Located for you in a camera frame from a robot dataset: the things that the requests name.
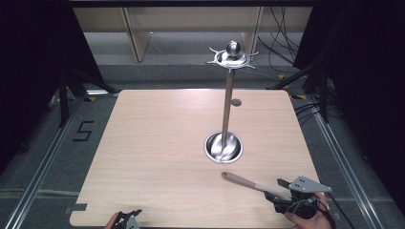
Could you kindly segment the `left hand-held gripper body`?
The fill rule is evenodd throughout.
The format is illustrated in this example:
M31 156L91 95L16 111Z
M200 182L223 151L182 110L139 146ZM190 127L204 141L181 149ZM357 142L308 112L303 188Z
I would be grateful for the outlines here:
M139 226L133 215L125 215L118 217L115 229L139 229Z

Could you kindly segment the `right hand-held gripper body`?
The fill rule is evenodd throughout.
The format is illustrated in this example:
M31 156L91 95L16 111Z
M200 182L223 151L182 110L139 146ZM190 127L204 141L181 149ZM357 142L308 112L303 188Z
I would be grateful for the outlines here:
M290 182L290 204L273 204L276 213L290 213L302 219L311 219L317 212L317 198L315 193L329 193L331 187L314 181L310 178L299 176Z

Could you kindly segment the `wooden handled spatula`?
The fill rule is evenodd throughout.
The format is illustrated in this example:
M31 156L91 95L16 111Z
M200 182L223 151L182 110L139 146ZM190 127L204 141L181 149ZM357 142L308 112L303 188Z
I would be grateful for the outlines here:
M271 190L263 185L260 185L251 180L248 180L246 178L237 176L237 175L229 173L229 172L222 172L222 177L230 182L236 183L236 184L244 186L246 188L250 188L250 189L253 189L256 191L260 191L260 192L267 191L279 199L284 199L284 200L289 199L289 195L285 195L283 193Z

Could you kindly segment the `steel utensil rack stand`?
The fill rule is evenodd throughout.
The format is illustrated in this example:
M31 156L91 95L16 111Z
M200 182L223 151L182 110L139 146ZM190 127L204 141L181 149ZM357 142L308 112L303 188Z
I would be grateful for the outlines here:
M214 52L214 59L209 61L209 64L216 64L227 69L227 76L222 129L206 138L204 152L209 159L216 163L229 164L238 160L244 150L241 139L229 131L235 72L242 68L253 68L253 66L250 65L251 54L243 52L241 45L236 41L230 41L222 51L210 50Z

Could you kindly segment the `person's left hand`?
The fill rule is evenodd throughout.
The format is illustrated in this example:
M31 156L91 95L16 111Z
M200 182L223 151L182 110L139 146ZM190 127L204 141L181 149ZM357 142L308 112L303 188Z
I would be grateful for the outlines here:
M117 220L118 220L118 213L114 213L103 229L113 229L113 227L117 224Z

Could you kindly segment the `person's right hand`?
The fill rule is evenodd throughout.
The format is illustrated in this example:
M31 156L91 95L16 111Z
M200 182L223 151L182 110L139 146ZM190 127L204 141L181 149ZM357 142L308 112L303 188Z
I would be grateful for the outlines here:
M293 223L291 229L335 229L335 224L330 218L327 198L323 193L314 194L318 199L316 214L311 219L302 219L296 215L285 213L285 217Z

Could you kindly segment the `black tape strip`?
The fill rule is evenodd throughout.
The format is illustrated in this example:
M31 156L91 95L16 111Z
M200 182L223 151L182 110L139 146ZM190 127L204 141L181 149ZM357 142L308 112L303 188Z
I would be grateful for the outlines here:
M73 211L85 211L87 208L86 203L78 203L72 206L67 206L64 210L65 215L70 215Z

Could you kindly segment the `black metal stand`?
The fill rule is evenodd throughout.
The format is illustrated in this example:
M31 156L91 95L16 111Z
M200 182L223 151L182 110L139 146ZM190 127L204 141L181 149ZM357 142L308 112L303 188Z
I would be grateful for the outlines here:
M315 92L316 89L319 90L319 110L320 115L323 120L328 123L328 115L327 115L327 97L328 97L328 74L326 73L323 67L319 67L317 64L308 64L302 70L299 70L297 73L294 73L292 76L287 78L286 80L281 80L279 83L270 86L270 90L281 90L288 86L292 82L298 80L303 76L307 76L303 90L306 94L312 94Z
M72 68L66 68L63 70L58 77L58 92L59 92L59 99L60 99L60 127L63 127L70 116L69 110L69 102L68 102L68 92L71 92L74 97L84 98L88 95L87 91L85 90L83 83L91 83L93 85L98 86L100 89L105 90L108 94L116 94L119 93L118 89L115 89L109 85L107 85L101 79L95 79L90 75L75 70Z

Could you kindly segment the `black curtain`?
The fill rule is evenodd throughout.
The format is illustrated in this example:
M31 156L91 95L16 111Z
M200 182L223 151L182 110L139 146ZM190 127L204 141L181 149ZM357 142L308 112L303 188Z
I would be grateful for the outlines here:
M66 70L103 80L69 0L0 0L0 174Z
M405 216L405 0L315 0L294 66L323 67Z

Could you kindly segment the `beige wooden cabinet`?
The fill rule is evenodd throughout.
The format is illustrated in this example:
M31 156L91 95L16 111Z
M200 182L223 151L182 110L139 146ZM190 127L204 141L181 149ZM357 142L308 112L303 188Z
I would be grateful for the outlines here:
M108 7L74 8L85 32L124 32L134 60L145 55L152 32L238 32L248 53L256 50L258 34L302 32L311 7Z

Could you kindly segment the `aluminium floor rail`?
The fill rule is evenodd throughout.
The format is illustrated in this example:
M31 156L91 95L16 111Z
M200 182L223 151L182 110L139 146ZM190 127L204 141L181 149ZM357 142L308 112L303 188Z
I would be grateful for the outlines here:
M384 225L380 217L377 215L372 202L370 201L368 195L366 194L356 174L354 173L354 170L350 165L348 159L346 158L340 144L338 143L338 140L330 127L330 124L326 123L323 117L318 113L316 113L314 117L325 140L330 146L330 150L336 160L336 163L344 179L346 180L349 189L352 192L352 196L356 201L359 210L362 213L369 228L384 229Z
M74 226L67 206L77 204L94 158L113 96L68 98L67 123L59 126L60 102L55 99L32 135L0 175L0 229L93 229Z

